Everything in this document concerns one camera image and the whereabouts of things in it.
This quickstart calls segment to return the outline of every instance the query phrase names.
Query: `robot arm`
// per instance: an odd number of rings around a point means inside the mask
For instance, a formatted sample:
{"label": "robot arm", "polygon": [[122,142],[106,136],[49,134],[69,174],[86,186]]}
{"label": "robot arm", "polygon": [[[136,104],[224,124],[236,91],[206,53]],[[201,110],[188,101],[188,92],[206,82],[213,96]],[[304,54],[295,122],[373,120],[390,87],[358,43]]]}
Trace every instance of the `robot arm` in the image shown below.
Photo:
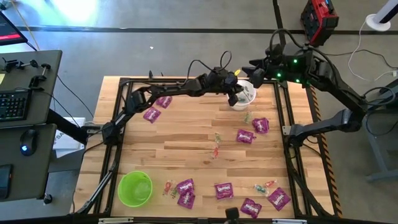
{"label": "robot arm", "polygon": [[[315,52],[326,61],[314,55]],[[255,88],[259,88],[265,78],[301,83],[303,88],[312,85],[320,91],[329,92],[347,107],[330,119],[305,126],[295,124],[284,127],[289,144],[299,147],[314,134],[335,130],[354,132],[361,128],[368,108],[365,99],[341,79],[337,68],[321,51],[309,45],[301,46],[294,40],[284,47],[270,45],[266,55],[266,58],[251,60],[249,63],[254,67],[242,68]]]}
{"label": "robot arm", "polygon": [[[222,93],[228,94],[228,103],[233,106],[238,102],[236,94],[243,91],[243,88],[237,82],[238,78],[233,72],[216,67],[209,74],[202,74],[184,83],[141,87],[128,96],[124,109],[116,119],[103,126],[103,142],[104,144],[117,142],[120,138],[120,130],[124,125],[136,113],[141,113],[150,108],[162,96],[188,95],[198,97],[205,93]],[[151,96],[146,99],[145,93],[150,93]]]}

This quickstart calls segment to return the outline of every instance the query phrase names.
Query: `wooden table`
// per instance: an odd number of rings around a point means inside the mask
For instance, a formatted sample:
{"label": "wooden table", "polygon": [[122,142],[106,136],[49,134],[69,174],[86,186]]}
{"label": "wooden table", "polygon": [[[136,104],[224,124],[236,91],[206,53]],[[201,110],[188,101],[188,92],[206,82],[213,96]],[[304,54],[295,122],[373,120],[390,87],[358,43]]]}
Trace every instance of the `wooden table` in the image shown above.
{"label": "wooden table", "polygon": [[[119,78],[104,77],[95,123],[111,119]],[[305,90],[291,83],[289,91],[295,122],[312,123]],[[128,172],[144,171],[154,183],[152,198],[143,207],[129,208],[120,202],[115,192],[112,216],[224,218],[226,208],[240,208],[243,200],[249,197],[262,205],[259,218],[294,217],[291,202],[278,212],[253,189],[254,184],[277,180],[271,192],[276,187],[282,187],[290,195],[272,85],[261,86],[255,101],[248,108],[255,118],[266,117],[270,126],[269,133],[256,134],[257,139],[252,144],[235,141],[238,129],[254,129],[243,121],[246,112],[233,111],[223,95],[207,94],[199,98],[175,96],[167,109],[155,107],[162,114],[154,124],[144,120],[143,113],[136,114],[128,122],[117,182],[118,185],[121,177]],[[215,133],[221,134],[222,142],[219,157],[211,159]],[[100,135],[93,136],[88,147],[100,141]],[[306,143],[318,149],[316,144]],[[74,197],[76,209],[84,204],[98,185],[104,149],[105,146],[99,146],[85,155]],[[324,209],[333,213],[321,158],[305,147],[301,148],[301,152],[309,189]],[[195,182],[196,199],[192,210],[177,205],[178,196],[175,199],[162,196],[167,180],[180,182],[188,178],[193,178]],[[214,184],[223,182],[232,182],[233,199],[216,200]],[[108,188],[104,192],[103,206]],[[301,191],[298,191],[298,196],[302,202]],[[249,218],[243,213],[241,217]]]}

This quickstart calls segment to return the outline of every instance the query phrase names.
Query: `red device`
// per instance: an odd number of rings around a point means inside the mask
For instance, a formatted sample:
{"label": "red device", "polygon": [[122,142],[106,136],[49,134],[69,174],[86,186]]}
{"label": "red device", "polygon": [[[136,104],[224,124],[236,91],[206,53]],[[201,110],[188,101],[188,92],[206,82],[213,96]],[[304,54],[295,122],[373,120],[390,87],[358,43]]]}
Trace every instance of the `red device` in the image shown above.
{"label": "red device", "polygon": [[331,0],[308,0],[301,23],[310,45],[323,45],[337,27],[338,19]]}

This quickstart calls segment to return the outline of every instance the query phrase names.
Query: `floor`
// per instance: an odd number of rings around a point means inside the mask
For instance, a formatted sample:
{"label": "floor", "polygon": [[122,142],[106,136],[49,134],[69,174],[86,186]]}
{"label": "floor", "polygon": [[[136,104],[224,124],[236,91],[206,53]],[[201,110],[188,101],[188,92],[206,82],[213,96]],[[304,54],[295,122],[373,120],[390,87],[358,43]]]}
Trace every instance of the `floor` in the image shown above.
{"label": "floor", "polygon": [[[279,0],[284,26],[300,29],[299,15],[306,0]],[[361,12],[353,11],[361,3]],[[341,16],[339,30],[359,30],[367,14],[374,13],[387,0],[333,0]],[[111,28],[228,28],[276,29],[272,0],[24,0],[17,6],[28,24],[38,26],[82,26]],[[13,8],[4,11],[17,26],[23,26]],[[398,30],[397,18],[392,30]],[[23,32],[34,44],[28,32]],[[181,34],[132,32],[33,32],[41,50],[61,49],[63,57],[59,75],[94,111],[102,78],[105,75],[184,75],[191,60],[199,58],[208,65],[216,65],[224,50],[231,50],[229,66],[235,70],[248,65],[250,59],[264,56],[269,34]],[[394,64],[398,59],[391,46],[395,35],[363,35],[362,48],[385,55]],[[330,54],[349,52],[358,44],[357,35],[333,35],[321,47]],[[26,45],[0,47],[0,52],[31,50]],[[354,77],[348,70],[349,55],[332,57],[343,80],[362,94],[374,86],[384,86],[395,78],[385,75],[376,82]],[[358,53],[352,61],[356,73],[372,79],[389,70],[380,57]],[[194,65],[192,74],[206,72]],[[55,97],[74,116],[91,119],[85,107],[57,83]],[[323,118],[333,116],[343,108],[327,93],[318,92]],[[67,115],[58,106],[61,115]],[[397,223],[398,182],[387,180],[368,183],[365,176],[377,172],[376,162],[363,130],[357,133],[333,132],[327,135],[333,170],[340,195],[343,216],[360,220]],[[69,155],[62,165],[71,169],[51,173],[47,192],[55,199],[42,206],[38,200],[0,203],[0,220],[65,215],[69,212],[72,192],[78,175],[81,155]]]}

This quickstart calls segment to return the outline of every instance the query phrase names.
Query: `white cup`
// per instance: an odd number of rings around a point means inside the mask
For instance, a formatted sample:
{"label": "white cup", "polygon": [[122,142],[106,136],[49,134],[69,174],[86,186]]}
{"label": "white cup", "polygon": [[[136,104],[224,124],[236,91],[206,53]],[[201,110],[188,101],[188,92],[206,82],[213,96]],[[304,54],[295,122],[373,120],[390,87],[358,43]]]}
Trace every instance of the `white cup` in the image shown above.
{"label": "white cup", "polygon": [[253,102],[254,99],[256,98],[256,89],[254,88],[252,83],[246,80],[238,80],[238,84],[241,85],[244,88],[244,90],[236,94],[236,96],[238,96],[238,99],[240,100],[245,99],[246,101],[245,102],[238,101],[234,106],[231,107],[236,111],[242,111],[246,109],[250,105],[250,103]]}

